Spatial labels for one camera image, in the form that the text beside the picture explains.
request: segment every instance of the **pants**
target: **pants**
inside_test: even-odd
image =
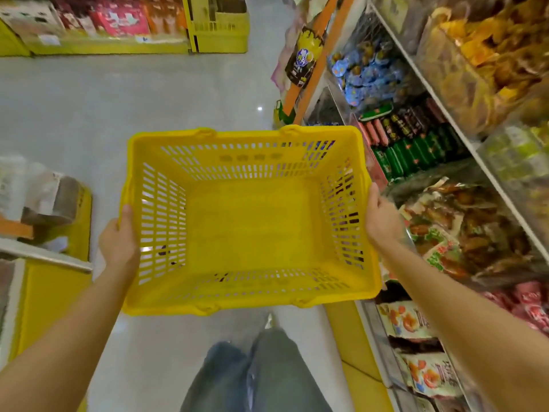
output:
[[[259,334],[250,356],[210,348],[181,412],[332,412],[298,346],[279,328]]]

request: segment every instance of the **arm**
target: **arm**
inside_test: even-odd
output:
[[[113,329],[139,264],[129,206],[100,236],[106,268],[33,346],[0,373],[3,412],[74,412]]]
[[[387,268],[494,407],[499,412],[545,409],[549,339],[403,245],[401,216],[374,185],[366,218],[370,241]]]

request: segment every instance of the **forearm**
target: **forearm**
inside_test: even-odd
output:
[[[107,268],[65,317],[0,373],[0,410],[74,412],[78,408],[132,277]]]
[[[379,252],[498,411],[542,409],[549,392],[546,336],[441,274],[404,245],[381,244]]]

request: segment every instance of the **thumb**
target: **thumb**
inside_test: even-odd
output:
[[[379,187],[375,182],[372,182],[368,190],[368,206],[366,208],[367,214],[375,213],[379,206]]]
[[[120,215],[120,227],[119,231],[122,232],[131,232],[132,231],[132,221],[133,221],[134,212],[131,205],[126,204],[122,207],[122,214]]]

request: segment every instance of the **person's left arm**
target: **person's left arm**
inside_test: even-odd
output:
[[[126,293],[140,249],[125,206],[100,236],[106,268],[65,317],[0,373],[0,411],[75,412],[86,394]]]

